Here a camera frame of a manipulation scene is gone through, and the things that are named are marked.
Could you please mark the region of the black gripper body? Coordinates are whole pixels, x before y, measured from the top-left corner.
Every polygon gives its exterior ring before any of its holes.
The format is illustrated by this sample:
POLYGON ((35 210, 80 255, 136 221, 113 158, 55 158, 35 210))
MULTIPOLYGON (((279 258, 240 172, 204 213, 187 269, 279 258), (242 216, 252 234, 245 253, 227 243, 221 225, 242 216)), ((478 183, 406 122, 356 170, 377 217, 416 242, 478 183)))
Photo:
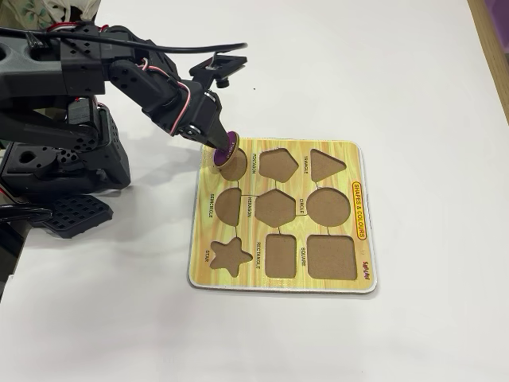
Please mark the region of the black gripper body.
POLYGON ((208 128, 214 117, 220 117, 222 105, 219 96, 209 86, 197 81, 182 80, 179 87, 184 92, 185 105, 182 116, 173 128, 174 135, 196 138, 198 134, 208 135, 208 128))

